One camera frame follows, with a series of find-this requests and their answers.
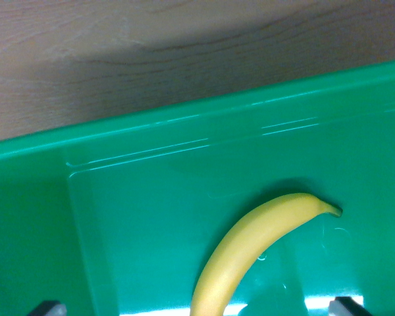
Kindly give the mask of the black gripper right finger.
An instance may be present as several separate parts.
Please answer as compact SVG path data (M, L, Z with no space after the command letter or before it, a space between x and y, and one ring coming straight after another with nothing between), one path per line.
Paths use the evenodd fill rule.
M337 296L329 303L329 316L371 316L362 305L349 296Z

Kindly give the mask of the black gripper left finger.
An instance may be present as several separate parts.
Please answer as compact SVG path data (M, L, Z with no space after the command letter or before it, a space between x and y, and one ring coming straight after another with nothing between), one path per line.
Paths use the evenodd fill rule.
M33 308L27 316L67 316L67 308L60 301L45 300Z

